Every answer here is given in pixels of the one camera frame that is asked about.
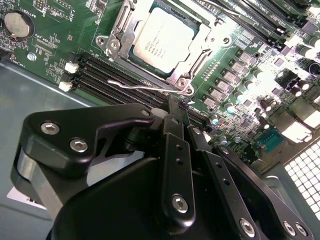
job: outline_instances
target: perforated metal panel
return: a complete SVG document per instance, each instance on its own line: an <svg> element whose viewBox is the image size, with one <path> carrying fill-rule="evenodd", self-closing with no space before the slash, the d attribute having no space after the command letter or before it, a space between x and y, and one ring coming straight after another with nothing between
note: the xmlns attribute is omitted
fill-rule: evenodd
<svg viewBox="0 0 320 240"><path fill-rule="evenodd" d="M285 170L320 220L320 141L287 164Z"/></svg>

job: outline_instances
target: white label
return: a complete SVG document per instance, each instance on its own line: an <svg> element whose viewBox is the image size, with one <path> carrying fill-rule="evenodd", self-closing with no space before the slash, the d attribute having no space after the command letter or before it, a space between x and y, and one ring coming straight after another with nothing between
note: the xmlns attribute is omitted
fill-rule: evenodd
<svg viewBox="0 0 320 240"><path fill-rule="evenodd" d="M47 210L44 206L36 203L34 200L32 200L30 197L22 194L21 192L19 192L15 187L13 187L11 189L11 191L7 194L6 196L8 199L12 199L12 200L16 200L18 202L24 203L24 204L28 204L40 209L44 209Z"/></svg>

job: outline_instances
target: black metal bracket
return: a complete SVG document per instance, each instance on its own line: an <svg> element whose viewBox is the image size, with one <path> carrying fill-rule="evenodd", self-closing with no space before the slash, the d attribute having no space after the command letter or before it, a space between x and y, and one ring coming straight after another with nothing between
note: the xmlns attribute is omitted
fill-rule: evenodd
<svg viewBox="0 0 320 240"><path fill-rule="evenodd" d="M252 219L222 158L211 152L205 136L198 128L189 126L187 132L191 140L193 156L200 162L199 166L204 173L212 179L232 231L237 236L241 236L241 239L267 240Z"/></svg>
<svg viewBox="0 0 320 240"><path fill-rule="evenodd" d="M231 149L218 145L214 150L222 157L251 215L269 239L314 239L306 224Z"/></svg>

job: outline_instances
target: motherboard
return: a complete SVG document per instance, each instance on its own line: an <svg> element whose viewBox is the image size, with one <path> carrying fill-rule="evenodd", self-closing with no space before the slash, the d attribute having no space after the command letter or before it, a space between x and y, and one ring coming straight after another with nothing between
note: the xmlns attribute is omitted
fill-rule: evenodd
<svg viewBox="0 0 320 240"><path fill-rule="evenodd" d="M0 59L99 106L180 100L246 162L320 126L317 0L0 0Z"/></svg>

